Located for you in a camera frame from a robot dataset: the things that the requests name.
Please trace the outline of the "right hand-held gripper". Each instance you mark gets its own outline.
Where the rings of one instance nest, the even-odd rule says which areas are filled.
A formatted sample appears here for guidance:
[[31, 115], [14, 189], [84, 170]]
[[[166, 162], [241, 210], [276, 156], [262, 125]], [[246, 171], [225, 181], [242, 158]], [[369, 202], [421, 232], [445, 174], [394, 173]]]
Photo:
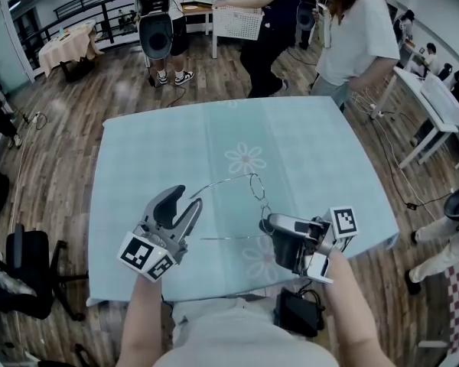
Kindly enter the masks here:
[[270, 213], [260, 220], [259, 228], [268, 234], [286, 234], [272, 235], [277, 265], [322, 284], [334, 282], [327, 276], [331, 252], [344, 252], [358, 235], [355, 213], [350, 206], [331, 207], [323, 217], [316, 216], [311, 221]]

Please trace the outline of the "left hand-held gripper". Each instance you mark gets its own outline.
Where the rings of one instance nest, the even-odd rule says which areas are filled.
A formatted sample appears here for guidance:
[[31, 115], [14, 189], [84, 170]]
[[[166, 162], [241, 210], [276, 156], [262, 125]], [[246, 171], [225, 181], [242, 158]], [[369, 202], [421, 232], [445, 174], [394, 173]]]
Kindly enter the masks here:
[[195, 200], [173, 223], [177, 202], [185, 189], [184, 185], [176, 185], [151, 199], [144, 211], [146, 223], [139, 223], [134, 232], [127, 232], [119, 249], [118, 260], [151, 282], [159, 281], [181, 263], [187, 252], [185, 238], [202, 212], [203, 201]]

